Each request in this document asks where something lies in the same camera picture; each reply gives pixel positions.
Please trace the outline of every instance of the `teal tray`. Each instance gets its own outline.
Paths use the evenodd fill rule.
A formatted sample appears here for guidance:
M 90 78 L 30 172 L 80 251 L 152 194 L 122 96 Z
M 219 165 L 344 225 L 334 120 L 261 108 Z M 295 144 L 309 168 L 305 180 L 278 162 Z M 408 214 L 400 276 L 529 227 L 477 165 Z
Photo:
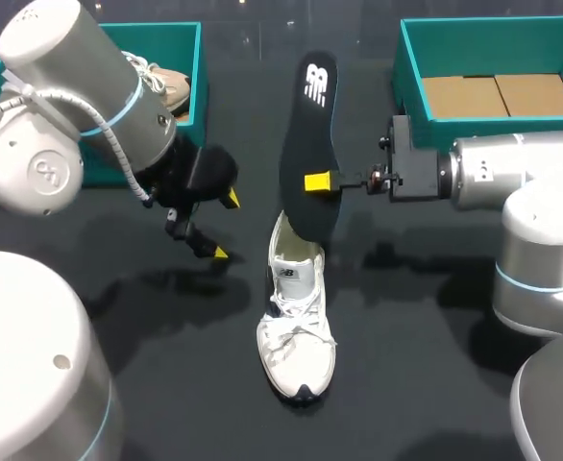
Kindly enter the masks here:
M 423 78 L 554 73 L 563 80 L 563 16 L 404 19 L 393 91 L 414 145 L 447 150 L 457 137 L 560 131 L 563 116 L 437 119 Z
M 177 130 L 198 146 L 207 137 L 208 74 L 203 50 L 202 28 L 198 22 L 142 24 L 101 24 L 121 50 L 142 56 L 160 67 L 191 77 L 189 120 L 178 122 Z M 0 61 L 0 91 L 4 83 Z M 109 167 L 95 151 L 81 144 L 85 163 L 84 186 L 124 185 L 121 172 Z

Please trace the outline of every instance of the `cable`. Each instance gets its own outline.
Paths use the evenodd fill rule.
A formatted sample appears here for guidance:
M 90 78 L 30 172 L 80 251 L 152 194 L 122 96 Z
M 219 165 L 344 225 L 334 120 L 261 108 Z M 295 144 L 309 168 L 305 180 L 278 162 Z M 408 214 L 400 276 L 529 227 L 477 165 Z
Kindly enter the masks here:
M 126 177 L 128 186 L 131 188 L 133 193 L 141 202 L 151 201 L 150 195 L 147 192 L 145 192 L 145 190 L 140 186 L 140 184 L 136 180 L 135 174 L 130 166 L 130 162 L 126 157 L 126 153 L 124 152 L 121 145 L 119 144 L 119 141 L 115 136 L 115 133 L 113 132 L 111 127 L 107 124 L 107 121 L 100 114 L 100 112 L 94 108 L 94 106 L 92 106 L 84 99 L 61 89 L 37 90 L 36 95 L 43 99 L 64 101 L 65 103 L 76 106 L 77 108 L 86 112 L 87 115 L 89 115 L 93 119 L 95 124 L 98 125 L 98 127 L 102 131 L 102 134 L 109 142 L 110 147 L 112 148 L 115 156 L 117 157 L 119 166 L 121 167 L 121 170 L 124 176 Z M 32 101 L 32 98 L 28 96 L 15 96 L 7 101 L 0 103 L 0 114 L 8 110 L 15 109 L 20 106 L 24 106 L 30 101 Z

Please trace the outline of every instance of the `white shoelace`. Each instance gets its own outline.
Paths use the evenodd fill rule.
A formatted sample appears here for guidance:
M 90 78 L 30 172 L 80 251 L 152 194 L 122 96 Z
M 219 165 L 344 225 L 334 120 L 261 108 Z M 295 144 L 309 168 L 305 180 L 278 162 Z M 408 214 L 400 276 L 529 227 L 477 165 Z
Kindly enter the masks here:
M 268 317 L 265 322 L 269 325 L 270 347 L 272 353 L 283 350 L 292 337 L 297 333 L 308 333 L 325 343 L 335 345 L 330 335 L 320 328 L 322 312 L 320 306 L 315 303 L 320 295 L 320 287 L 316 288 L 308 297 L 301 300 L 286 300 L 276 289 L 271 302 L 280 309 L 282 316 L 278 318 Z
M 158 68 L 155 62 L 151 64 L 141 56 L 133 55 L 127 51 L 122 51 L 128 62 L 135 68 L 138 76 L 157 94 L 164 94 L 166 92 L 166 85 L 164 81 L 154 74 L 154 69 Z

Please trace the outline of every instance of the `robotic arm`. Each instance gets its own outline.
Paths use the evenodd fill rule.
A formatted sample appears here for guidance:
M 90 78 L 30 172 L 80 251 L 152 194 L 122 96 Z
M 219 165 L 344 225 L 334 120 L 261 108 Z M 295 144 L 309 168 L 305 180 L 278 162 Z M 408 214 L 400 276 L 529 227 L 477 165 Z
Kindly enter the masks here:
M 228 257 L 197 230 L 202 201 L 238 207 L 238 168 L 217 146 L 176 132 L 172 114 L 77 0 L 35 0 L 0 36 L 0 207 L 49 215 L 83 181 L 78 142 L 120 169 L 146 207 L 169 208 L 166 231 L 198 257 Z
M 306 191 L 364 187 L 397 203 L 449 200 L 459 211 L 502 210 L 495 313 L 525 334 L 562 334 L 563 132 L 457 139 L 439 155 L 415 149 L 408 118 L 395 116 L 380 147 L 387 153 L 385 165 L 349 179 L 339 172 L 319 173 L 329 175 L 328 182 L 306 177 L 306 184 L 330 184 L 328 190 Z

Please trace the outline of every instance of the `shoe toe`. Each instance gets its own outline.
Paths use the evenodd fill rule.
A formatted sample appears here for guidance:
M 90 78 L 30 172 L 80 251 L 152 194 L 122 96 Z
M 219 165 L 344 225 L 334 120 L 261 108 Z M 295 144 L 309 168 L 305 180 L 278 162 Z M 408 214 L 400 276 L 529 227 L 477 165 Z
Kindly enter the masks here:
M 269 369 L 275 387 L 293 400 L 313 400 L 329 387 L 334 352 L 327 348 L 317 355 L 300 356 L 291 352 L 282 362 Z

